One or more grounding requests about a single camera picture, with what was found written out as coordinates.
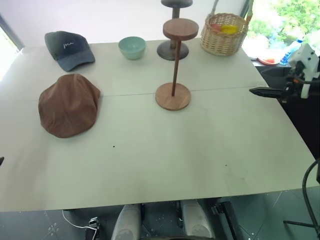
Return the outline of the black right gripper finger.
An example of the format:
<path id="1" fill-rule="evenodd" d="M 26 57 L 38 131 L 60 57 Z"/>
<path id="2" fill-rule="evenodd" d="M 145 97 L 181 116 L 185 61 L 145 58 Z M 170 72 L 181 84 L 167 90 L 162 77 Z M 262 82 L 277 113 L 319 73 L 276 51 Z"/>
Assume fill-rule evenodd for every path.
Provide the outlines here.
<path id="1" fill-rule="evenodd" d="M 282 89 L 261 86 L 250 88 L 249 91 L 253 94 L 281 94 L 283 92 Z"/>
<path id="2" fill-rule="evenodd" d="M 264 98 L 273 98 L 273 99 L 280 99 L 282 97 L 282 93 L 279 92 L 256 92 L 254 95 Z"/>

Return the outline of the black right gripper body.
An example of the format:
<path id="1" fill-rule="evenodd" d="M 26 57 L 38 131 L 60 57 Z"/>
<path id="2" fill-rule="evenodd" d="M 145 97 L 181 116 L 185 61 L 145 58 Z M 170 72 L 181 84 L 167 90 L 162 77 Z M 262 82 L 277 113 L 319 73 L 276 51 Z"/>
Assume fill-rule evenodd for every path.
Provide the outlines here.
<path id="1" fill-rule="evenodd" d="M 305 65 L 301 60 L 298 60 L 295 67 L 292 67 L 287 76 L 285 77 L 286 85 L 282 91 L 279 101 L 283 104 L 287 104 L 291 97 L 299 95 L 305 80 L 303 77 L 305 74 L 303 70 Z"/>

